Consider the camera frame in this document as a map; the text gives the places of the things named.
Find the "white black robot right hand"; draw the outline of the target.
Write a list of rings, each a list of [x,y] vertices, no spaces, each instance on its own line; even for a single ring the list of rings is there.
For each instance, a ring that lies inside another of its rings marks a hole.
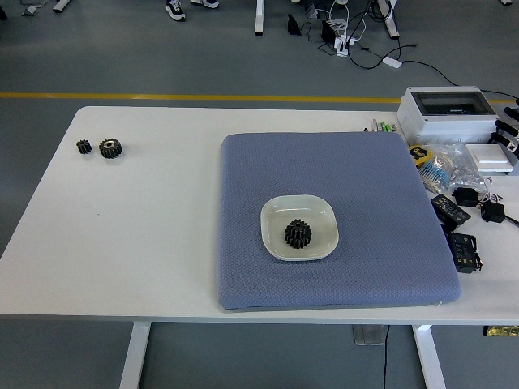
[[[504,113],[518,122],[518,107],[504,107]],[[495,121],[495,131],[491,133],[489,144],[500,144],[513,155],[518,156],[518,128],[500,119]]]

